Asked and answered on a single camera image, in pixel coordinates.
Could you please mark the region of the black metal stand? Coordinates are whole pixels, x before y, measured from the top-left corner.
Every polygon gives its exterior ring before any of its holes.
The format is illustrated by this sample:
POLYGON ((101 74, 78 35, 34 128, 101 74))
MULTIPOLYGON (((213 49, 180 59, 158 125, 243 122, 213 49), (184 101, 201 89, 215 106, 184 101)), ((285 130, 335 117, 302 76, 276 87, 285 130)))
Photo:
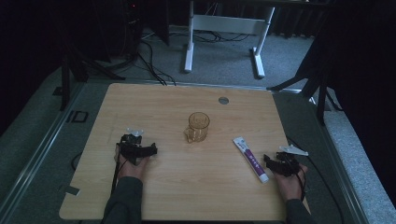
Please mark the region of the black metal stand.
POLYGON ((295 76, 278 85, 268 87, 267 90, 282 91, 288 86, 305 79, 306 83, 300 94, 304 98, 310 98, 318 91, 316 117, 321 125, 325 125, 325 102, 328 96, 327 88, 333 59, 334 47, 328 47, 318 39, 315 39, 304 56, 295 76))
POLYGON ((124 77, 112 73, 109 69, 104 68, 101 64, 85 56, 75 47, 71 47, 65 52, 62 59, 61 86, 57 87, 54 92, 56 95, 62 97, 60 106, 61 111, 66 109, 71 99, 70 74, 73 74, 77 82, 86 82, 89 78, 86 65, 89 65, 110 79, 124 80, 124 77))

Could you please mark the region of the metal floor rail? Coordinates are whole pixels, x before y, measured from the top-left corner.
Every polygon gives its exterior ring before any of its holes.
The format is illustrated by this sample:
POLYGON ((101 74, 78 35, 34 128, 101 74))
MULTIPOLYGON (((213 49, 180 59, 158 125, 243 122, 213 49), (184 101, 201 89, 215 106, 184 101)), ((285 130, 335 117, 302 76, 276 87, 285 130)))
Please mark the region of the metal floor rail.
POLYGON ((35 148, 34 153, 30 156, 30 160, 26 162, 21 170, 16 182, 8 192, 5 199, 0 203, 0 224, 8 224, 13 216, 15 209, 19 205, 25 191, 29 188, 32 180, 35 178, 36 172, 39 170, 43 160, 46 158, 50 148, 57 138, 59 131, 64 126, 66 119, 72 111, 75 101, 84 89, 84 83, 77 83, 71 91, 69 101, 63 110, 59 111, 55 120, 51 123, 49 130, 41 139, 40 144, 35 148))
POLYGON ((368 224, 327 127, 316 117, 317 102, 313 97, 304 98, 299 92, 297 96, 301 132, 294 141, 309 153, 304 161, 313 169, 308 202, 314 217, 322 224, 368 224))

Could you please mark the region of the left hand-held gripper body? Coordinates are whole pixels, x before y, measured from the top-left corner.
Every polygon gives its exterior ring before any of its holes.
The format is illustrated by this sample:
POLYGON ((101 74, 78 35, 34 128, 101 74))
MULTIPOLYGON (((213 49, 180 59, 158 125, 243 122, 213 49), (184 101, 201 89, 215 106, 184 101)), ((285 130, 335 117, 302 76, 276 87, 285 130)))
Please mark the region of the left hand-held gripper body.
POLYGON ((141 146, 143 130, 127 129, 127 133, 121 138, 121 155, 133 165, 138 159, 149 156, 149 151, 141 146))

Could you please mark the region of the amber transparent cup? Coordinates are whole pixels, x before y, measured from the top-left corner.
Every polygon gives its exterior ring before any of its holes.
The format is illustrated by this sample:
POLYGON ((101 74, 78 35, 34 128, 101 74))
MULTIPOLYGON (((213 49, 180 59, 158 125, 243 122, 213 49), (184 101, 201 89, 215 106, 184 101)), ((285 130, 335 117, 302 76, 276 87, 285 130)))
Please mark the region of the amber transparent cup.
POLYGON ((185 129, 189 143, 202 142, 205 140, 210 124, 209 116, 204 112, 194 112, 189 116, 189 125, 185 129))

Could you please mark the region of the dark curtain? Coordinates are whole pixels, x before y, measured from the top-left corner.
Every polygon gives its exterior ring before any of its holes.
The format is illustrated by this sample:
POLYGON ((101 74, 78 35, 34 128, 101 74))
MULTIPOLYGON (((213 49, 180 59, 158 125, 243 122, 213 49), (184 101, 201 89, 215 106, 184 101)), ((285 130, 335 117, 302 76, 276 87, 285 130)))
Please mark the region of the dark curtain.
POLYGON ((0 0, 0 136, 60 65, 49 0, 0 0))
POLYGON ((396 0, 335 0, 315 43, 328 85, 396 202, 396 0))

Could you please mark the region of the white purple toothpaste tube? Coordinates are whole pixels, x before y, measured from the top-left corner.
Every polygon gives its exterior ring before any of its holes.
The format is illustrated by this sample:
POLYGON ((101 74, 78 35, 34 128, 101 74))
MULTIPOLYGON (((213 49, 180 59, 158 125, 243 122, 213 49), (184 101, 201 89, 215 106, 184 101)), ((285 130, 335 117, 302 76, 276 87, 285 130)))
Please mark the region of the white purple toothpaste tube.
POLYGON ((255 175, 260 179, 262 183, 266 183, 269 180, 269 177, 265 173, 264 169, 262 168, 256 157, 253 155, 246 140, 243 137, 236 137, 233 140, 233 143, 244 155, 245 159, 247 160, 248 164, 254 171, 255 175))

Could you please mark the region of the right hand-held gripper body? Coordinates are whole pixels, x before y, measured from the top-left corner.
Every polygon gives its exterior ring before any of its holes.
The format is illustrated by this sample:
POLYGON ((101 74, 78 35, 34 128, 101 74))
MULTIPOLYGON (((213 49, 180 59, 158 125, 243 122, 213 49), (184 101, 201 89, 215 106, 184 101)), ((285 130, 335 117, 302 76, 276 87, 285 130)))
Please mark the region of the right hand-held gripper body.
POLYGON ((299 149, 294 145, 280 147, 280 152, 276 153, 275 172, 283 176, 297 175, 300 171, 300 163, 295 159, 296 156, 308 156, 308 152, 299 149))

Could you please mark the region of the dark equipment tower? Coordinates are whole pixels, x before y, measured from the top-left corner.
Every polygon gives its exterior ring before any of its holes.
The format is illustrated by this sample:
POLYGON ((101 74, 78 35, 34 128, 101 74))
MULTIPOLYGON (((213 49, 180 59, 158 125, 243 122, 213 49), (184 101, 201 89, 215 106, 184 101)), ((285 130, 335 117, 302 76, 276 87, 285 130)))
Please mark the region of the dark equipment tower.
POLYGON ((143 14, 141 0, 121 0, 124 41, 122 53, 134 60, 143 30, 143 14))

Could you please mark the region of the person's left hand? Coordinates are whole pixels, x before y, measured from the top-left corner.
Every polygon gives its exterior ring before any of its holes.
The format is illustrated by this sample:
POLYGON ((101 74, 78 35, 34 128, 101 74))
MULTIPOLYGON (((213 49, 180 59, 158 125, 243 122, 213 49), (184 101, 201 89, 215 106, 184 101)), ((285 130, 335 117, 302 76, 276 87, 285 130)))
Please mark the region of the person's left hand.
POLYGON ((118 147, 115 149, 114 160, 120 165, 117 170, 117 179, 124 177, 134 177, 139 180, 143 179, 145 168, 149 162, 149 157, 143 158, 138 164, 133 164, 125 159, 118 147))

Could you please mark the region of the grey tape piece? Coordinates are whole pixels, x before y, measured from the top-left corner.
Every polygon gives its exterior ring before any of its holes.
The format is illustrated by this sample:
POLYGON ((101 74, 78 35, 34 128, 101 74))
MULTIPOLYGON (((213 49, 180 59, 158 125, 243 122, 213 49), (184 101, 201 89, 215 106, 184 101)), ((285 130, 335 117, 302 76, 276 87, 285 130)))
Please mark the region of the grey tape piece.
POLYGON ((80 189, 74 188, 72 186, 66 186, 66 185, 61 185, 59 187, 59 191, 64 192, 64 193, 68 193, 71 195, 75 195, 78 196, 80 193, 80 189))

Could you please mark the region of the person's right hand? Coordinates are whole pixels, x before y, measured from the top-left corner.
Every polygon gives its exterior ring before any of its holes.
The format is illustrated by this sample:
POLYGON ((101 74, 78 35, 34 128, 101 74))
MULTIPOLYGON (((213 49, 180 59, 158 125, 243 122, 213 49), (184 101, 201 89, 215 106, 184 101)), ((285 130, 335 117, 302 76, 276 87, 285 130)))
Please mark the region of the person's right hand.
POLYGON ((284 202, 292 199, 299 199, 300 201, 304 199, 306 172, 307 167, 301 164, 300 171, 297 175, 283 176, 278 173, 274 173, 276 183, 284 202))

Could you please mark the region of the white desk frame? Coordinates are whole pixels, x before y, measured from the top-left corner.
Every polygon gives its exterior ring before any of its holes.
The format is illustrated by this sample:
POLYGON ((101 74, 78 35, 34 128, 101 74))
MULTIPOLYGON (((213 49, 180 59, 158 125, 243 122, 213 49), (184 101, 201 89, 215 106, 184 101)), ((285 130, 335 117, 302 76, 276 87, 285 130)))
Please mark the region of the white desk frame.
POLYGON ((259 78, 265 77, 261 53, 276 10, 275 7, 269 7, 264 19, 245 19, 196 14, 194 12, 193 0, 190 0, 189 9, 189 41, 184 64, 185 72, 189 73, 192 70, 194 53, 193 33, 195 31, 209 31, 240 35, 257 35, 259 37, 259 42, 257 46, 251 50, 251 56, 254 61, 257 76, 259 78))

